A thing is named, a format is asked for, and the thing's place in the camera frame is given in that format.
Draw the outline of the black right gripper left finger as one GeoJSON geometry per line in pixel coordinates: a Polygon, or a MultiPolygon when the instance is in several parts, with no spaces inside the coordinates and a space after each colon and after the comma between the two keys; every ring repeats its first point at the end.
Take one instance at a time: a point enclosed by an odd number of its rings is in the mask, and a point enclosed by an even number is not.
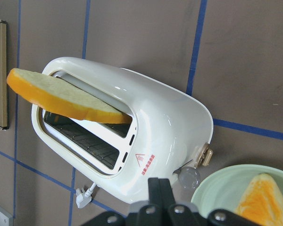
{"type": "Polygon", "coordinates": [[[131,205],[134,226],[162,225],[162,198],[158,178],[148,179],[149,199],[131,205]]]}

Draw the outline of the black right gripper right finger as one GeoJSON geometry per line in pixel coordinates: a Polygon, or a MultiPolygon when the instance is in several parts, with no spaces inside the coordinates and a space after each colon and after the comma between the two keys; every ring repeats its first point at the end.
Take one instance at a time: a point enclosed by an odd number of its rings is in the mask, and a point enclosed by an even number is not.
{"type": "Polygon", "coordinates": [[[191,211],[185,203],[175,201],[168,179],[160,179],[163,226],[189,226],[191,211]]]}

